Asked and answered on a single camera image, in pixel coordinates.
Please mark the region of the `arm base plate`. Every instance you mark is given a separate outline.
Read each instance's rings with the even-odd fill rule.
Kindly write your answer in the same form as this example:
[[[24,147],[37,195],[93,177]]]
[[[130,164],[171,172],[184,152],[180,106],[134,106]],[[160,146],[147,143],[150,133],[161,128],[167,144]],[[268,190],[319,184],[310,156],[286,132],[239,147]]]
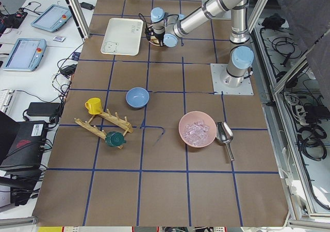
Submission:
[[[230,20],[231,12],[221,6],[218,0],[202,0],[204,16],[209,20]]]
[[[210,69],[215,94],[254,95],[247,71],[242,77],[236,78],[227,73],[227,64],[211,63]]]

